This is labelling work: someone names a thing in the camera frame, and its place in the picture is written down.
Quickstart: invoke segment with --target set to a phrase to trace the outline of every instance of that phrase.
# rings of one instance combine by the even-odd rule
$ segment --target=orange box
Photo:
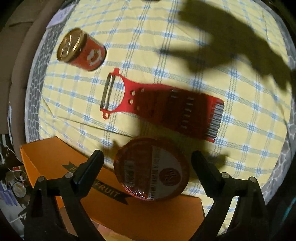
[[[25,144],[20,151],[32,186],[39,176],[61,178],[87,161],[57,137]],[[62,208],[62,199],[57,200]],[[166,201],[142,201],[130,196],[105,168],[81,204],[93,221],[141,241],[188,241],[204,219],[200,198],[179,195]]]

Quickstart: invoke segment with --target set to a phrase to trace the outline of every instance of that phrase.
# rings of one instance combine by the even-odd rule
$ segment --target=plaid pattern
[[[229,53],[229,63],[209,67],[203,59],[216,54],[216,50],[201,51],[193,60],[201,71],[197,68],[192,73],[187,67],[188,60],[161,52],[160,49],[171,48],[194,51],[211,40],[202,29],[178,21],[178,11],[184,4],[185,0],[81,0],[57,42],[60,43],[70,29],[81,27],[104,43],[107,57],[99,69],[86,72],[58,62],[58,45],[55,47],[42,90],[40,136],[58,136],[88,156],[95,149],[101,149],[109,168],[113,168],[112,160],[119,147],[132,138],[166,137],[188,160],[192,151],[205,150],[211,156],[209,161],[221,172],[241,179],[255,176],[263,186],[287,133],[291,90],[280,90],[270,75],[260,76],[243,55]],[[226,11],[250,26],[287,63],[280,30],[273,17],[259,5],[250,0],[209,0],[205,4]],[[233,34],[234,30],[228,29],[229,35]],[[265,54],[254,52],[258,58]],[[215,143],[182,136],[129,113],[115,113],[104,120],[99,105],[106,77],[114,67],[119,67],[121,74],[133,81],[203,91],[223,99],[225,108]],[[113,108],[119,105],[123,94],[124,86],[117,81],[111,97]],[[201,197],[205,213],[211,208],[213,201],[205,195],[194,174],[184,194]],[[234,198],[222,229],[227,228],[236,201]]]

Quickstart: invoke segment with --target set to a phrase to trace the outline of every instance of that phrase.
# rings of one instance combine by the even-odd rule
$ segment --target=barcode
[[[133,187],[135,185],[135,163],[133,161],[124,161],[124,185]]]
[[[160,148],[153,147],[153,161],[152,161],[152,168],[151,168],[151,180],[150,180],[150,191],[149,197],[154,198],[156,193],[156,184],[158,180],[158,164],[160,160]]]

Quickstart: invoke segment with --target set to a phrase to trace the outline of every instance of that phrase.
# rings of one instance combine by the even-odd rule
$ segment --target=gold can lid
[[[57,60],[69,62],[81,49],[85,33],[80,28],[74,28],[63,38],[57,50]]]

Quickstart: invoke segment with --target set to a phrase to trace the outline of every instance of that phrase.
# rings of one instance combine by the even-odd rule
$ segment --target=can logo
[[[102,51],[100,49],[92,49],[87,56],[87,60],[89,62],[89,66],[93,66],[94,64],[102,60]]]
[[[181,181],[181,175],[176,169],[170,167],[161,170],[159,179],[165,186],[175,186]]]

